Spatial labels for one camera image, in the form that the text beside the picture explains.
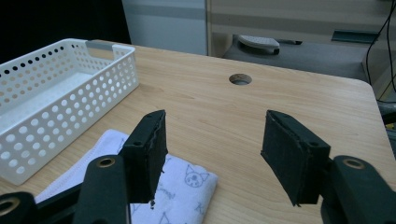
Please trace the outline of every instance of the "wooden table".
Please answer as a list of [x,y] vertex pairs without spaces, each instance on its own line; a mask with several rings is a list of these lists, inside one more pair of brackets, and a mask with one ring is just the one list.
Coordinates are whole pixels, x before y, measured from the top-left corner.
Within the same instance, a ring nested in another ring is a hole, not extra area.
[[[136,48],[140,86],[19,187],[37,195],[107,129],[130,133],[147,113],[165,109],[169,152],[219,176],[205,223],[321,223],[319,205],[293,207],[260,155],[268,109],[290,114],[332,146],[331,157],[370,162],[396,189],[392,155],[372,88],[361,81]],[[232,74],[251,76],[237,86]]]

